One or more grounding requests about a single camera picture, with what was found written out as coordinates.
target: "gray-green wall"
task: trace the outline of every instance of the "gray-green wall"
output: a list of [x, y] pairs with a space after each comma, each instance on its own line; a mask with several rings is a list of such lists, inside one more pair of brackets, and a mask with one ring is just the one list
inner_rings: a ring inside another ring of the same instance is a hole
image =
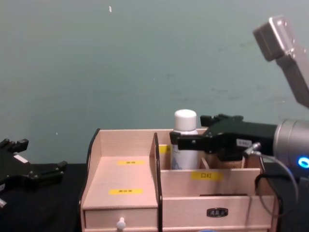
[[284, 14], [309, 48], [308, 7], [306, 0], [1, 0], [0, 138], [28, 138], [31, 162], [84, 162], [96, 128], [171, 128], [180, 108], [266, 123], [309, 118], [252, 35]]

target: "white bottle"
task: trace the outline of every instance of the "white bottle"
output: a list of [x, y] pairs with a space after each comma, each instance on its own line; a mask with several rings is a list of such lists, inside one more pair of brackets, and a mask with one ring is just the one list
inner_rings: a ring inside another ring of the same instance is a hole
[[[181, 134], [197, 134], [197, 114], [193, 110], [178, 110], [175, 112], [174, 131]], [[170, 168], [173, 170], [198, 169], [198, 151], [178, 150], [172, 146]]]

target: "blue led light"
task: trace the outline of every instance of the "blue led light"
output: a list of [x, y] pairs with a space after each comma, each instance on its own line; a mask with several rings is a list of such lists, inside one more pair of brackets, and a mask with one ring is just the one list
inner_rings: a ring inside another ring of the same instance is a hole
[[298, 160], [298, 164], [302, 168], [309, 168], [309, 159], [307, 157], [301, 157]]

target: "white bottle cap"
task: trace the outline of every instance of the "white bottle cap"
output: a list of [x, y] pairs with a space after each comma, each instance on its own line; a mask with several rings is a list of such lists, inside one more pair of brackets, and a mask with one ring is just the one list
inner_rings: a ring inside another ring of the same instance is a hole
[[175, 112], [176, 131], [193, 131], [197, 128], [197, 114], [193, 110], [177, 110]]

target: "black tabletop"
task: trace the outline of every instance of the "black tabletop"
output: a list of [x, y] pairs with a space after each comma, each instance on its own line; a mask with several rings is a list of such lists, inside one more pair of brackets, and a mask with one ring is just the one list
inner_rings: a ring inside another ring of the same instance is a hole
[[[36, 165], [44, 168], [48, 164]], [[274, 163], [266, 163], [270, 173], [281, 172]], [[80, 232], [78, 200], [86, 172], [85, 164], [69, 164], [61, 184], [36, 192], [15, 189], [1, 195], [8, 204], [0, 210], [0, 232]], [[287, 181], [274, 181], [284, 202], [293, 207], [294, 192]], [[309, 232], [309, 191], [299, 187], [297, 208], [281, 220], [280, 232]]]

